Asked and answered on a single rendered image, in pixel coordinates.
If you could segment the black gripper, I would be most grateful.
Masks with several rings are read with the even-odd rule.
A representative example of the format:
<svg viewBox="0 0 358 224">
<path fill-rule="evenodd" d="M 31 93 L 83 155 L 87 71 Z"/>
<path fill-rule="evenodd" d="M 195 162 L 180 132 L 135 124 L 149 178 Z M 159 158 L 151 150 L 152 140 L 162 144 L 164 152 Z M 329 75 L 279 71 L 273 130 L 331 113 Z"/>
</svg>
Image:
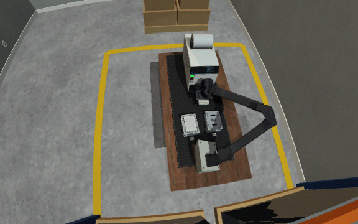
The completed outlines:
<svg viewBox="0 0 358 224">
<path fill-rule="evenodd" d="M 198 94 L 199 94 L 199 98 L 198 98 Z M 205 97 L 204 94 L 201 95 L 201 91 L 196 91 L 195 95 L 196 95 L 196 100 L 203 100 L 203 99 L 212 100 L 212 99 L 214 99 L 213 94 L 210 95 L 209 97 Z"/>
</svg>

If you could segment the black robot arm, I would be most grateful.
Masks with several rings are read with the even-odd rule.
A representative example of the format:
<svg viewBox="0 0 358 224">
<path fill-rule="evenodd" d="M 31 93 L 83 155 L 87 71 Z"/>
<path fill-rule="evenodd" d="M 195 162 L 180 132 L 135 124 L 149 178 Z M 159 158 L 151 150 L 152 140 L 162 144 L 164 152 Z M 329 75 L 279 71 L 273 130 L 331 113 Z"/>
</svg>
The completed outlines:
<svg viewBox="0 0 358 224">
<path fill-rule="evenodd" d="M 275 119 L 275 114 L 273 108 L 269 105 L 265 105 L 261 102 L 252 100 L 237 93 L 227 91 L 220 87 L 214 86 L 213 79 L 205 78 L 202 80 L 204 82 L 204 87 L 201 90 L 201 95 L 204 94 L 205 97 L 210 95 L 217 95 L 227 100 L 231 100 L 240 105 L 246 106 L 255 111 L 261 112 L 265 119 L 257 125 L 254 129 L 250 130 L 243 137 L 238 139 L 236 142 L 230 144 L 228 147 L 219 148 L 218 153 L 216 154 L 206 154 L 206 165 L 207 167 L 212 167 L 214 165 L 222 164 L 223 161 L 230 159 L 234 156 L 233 152 L 236 153 L 238 150 L 246 146 L 248 143 L 252 142 L 254 139 L 259 137 L 261 134 L 272 128 L 271 126 L 276 126 L 277 122 Z M 201 82 L 202 82 L 201 81 Z M 202 82 L 202 85 L 203 85 Z M 209 88 L 210 86 L 210 88 Z M 260 105 L 261 104 L 261 105 Z M 271 109 L 271 110 L 270 110 Z"/>
</svg>

